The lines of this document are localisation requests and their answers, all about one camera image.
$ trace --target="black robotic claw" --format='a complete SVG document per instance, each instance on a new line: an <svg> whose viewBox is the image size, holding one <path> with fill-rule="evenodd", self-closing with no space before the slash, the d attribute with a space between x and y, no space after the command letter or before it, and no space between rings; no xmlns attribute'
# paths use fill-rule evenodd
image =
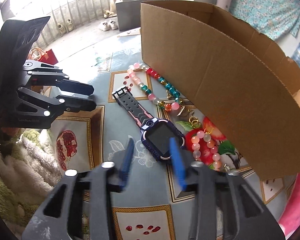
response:
<svg viewBox="0 0 300 240"><path fill-rule="evenodd" d="M170 139L175 175L183 191L195 192L189 239L215 240L216 207L223 212L224 240L284 240L275 218L258 195L237 173L211 170L195 161L191 152Z"/></svg>
<svg viewBox="0 0 300 240"><path fill-rule="evenodd" d="M92 85L69 80L56 66L26 60L32 44L50 17L22 21L8 19L0 31L0 126L50 128L64 111L92 111L93 100L60 95L48 98L31 86L57 86L63 91L89 96Z"/></svg>
<svg viewBox="0 0 300 240"><path fill-rule="evenodd" d="M90 190L89 230L91 240L115 240L110 192L121 192L128 182L134 142L117 152L111 162L92 171L67 170L62 180L40 205L26 226L22 240L71 240L82 238L84 190Z"/></svg>

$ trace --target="blue floral curtain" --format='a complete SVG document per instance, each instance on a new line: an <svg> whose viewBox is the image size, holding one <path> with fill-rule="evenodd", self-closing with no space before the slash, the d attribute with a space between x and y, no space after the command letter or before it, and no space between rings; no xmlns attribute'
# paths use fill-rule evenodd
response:
<svg viewBox="0 0 300 240"><path fill-rule="evenodd" d="M232 0L229 12L272 40L300 28L299 0Z"/></svg>

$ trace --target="floor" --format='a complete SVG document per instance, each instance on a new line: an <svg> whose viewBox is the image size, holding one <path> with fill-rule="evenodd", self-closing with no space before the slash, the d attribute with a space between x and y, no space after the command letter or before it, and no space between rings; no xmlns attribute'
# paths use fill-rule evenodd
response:
<svg viewBox="0 0 300 240"><path fill-rule="evenodd" d="M110 22L111 20L118 22L117 17L112 17L92 21L84 26L79 26L72 32L63 35L61 38L50 44L46 50L52 49L60 62L92 44L121 33L119 29L104 32L98 28L98 25L101 22Z"/></svg>

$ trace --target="pomegranate print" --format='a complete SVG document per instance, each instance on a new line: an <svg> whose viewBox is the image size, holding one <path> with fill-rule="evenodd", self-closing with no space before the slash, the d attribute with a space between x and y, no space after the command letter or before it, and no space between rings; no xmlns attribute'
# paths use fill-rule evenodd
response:
<svg viewBox="0 0 300 240"><path fill-rule="evenodd" d="M66 171L71 157L77 153L77 139L70 130L63 131L57 138L56 148L60 167Z"/></svg>

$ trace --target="red gift bag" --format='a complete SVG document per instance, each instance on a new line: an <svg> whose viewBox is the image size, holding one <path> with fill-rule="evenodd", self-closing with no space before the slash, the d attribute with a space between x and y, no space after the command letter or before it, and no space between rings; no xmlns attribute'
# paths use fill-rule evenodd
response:
<svg viewBox="0 0 300 240"><path fill-rule="evenodd" d="M28 59L34 59L50 65L55 65L56 63L58 63L58 60L54 55L52 49L49 49L46 52L44 52L40 48L32 48L29 52Z"/></svg>

